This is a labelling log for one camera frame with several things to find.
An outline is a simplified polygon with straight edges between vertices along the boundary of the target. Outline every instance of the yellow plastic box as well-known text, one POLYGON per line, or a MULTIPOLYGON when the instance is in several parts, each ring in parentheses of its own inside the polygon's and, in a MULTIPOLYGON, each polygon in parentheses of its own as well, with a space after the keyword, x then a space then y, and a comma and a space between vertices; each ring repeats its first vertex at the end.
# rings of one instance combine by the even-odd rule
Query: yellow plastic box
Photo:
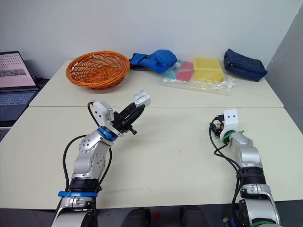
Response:
POLYGON ((194 80, 220 82, 225 79, 219 59, 194 58, 194 80))

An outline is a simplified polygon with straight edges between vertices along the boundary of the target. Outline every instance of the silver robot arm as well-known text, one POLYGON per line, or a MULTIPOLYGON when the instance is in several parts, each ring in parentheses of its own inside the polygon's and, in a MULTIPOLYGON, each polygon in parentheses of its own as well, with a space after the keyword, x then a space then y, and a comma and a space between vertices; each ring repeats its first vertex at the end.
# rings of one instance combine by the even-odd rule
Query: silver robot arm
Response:
POLYGON ((280 217, 263 174, 260 154, 253 146, 253 141, 244 136, 243 132, 238 132, 237 111, 224 111, 223 115, 214 120, 210 126, 212 131, 222 142, 228 144, 238 164, 237 179, 240 182, 241 200, 233 223, 238 227, 255 226, 257 223, 280 225, 280 217))
POLYGON ((74 162, 74 172, 68 189, 59 192, 58 204, 52 227, 97 227, 96 197, 102 190, 100 184, 106 174, 105 157, 114 141, 133 129, 132 123, 151 103, 144 90, 132 95, 133 103, 121 113, 114 112, 106 102, 93 102, 91 112, 98 129, 85 136, 79 144, 79 154, 74 162))

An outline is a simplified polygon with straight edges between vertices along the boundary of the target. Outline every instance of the laptop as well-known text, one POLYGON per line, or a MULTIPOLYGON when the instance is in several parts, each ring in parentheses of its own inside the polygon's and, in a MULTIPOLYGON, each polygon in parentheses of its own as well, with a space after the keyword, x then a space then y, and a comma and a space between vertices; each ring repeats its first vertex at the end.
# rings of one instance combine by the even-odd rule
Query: laptop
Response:
POLYGON ((0 126, 12 126, 38 91, 20 53, 0 52, 0 126))

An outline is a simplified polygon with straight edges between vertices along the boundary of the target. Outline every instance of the clear plastic bag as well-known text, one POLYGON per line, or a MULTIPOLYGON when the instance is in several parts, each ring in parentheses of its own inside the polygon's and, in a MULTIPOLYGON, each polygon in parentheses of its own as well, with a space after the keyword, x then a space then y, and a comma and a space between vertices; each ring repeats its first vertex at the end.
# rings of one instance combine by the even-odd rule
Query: clear plastic bag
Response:
POLYGON ((225 74, 224 77, 218 82, 207 79, 195 80, 193 63, 178 60, 173 67, 163 73, 161 84, 166 87, 216 92, 226 95, 230 93, 234 86, 234 80, 230 75, 225 74))

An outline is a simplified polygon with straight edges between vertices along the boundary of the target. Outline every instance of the woven basket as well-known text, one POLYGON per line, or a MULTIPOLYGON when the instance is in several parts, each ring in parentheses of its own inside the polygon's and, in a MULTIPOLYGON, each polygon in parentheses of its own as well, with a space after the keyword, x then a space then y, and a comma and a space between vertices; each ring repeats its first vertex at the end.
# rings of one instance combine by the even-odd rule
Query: woven basket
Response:
POLYGON ((66 77, 78 86, 106 89, 118 85, 129 68, 129 60, 122 54, 98 51, 73 60, 66 69, 66 77))

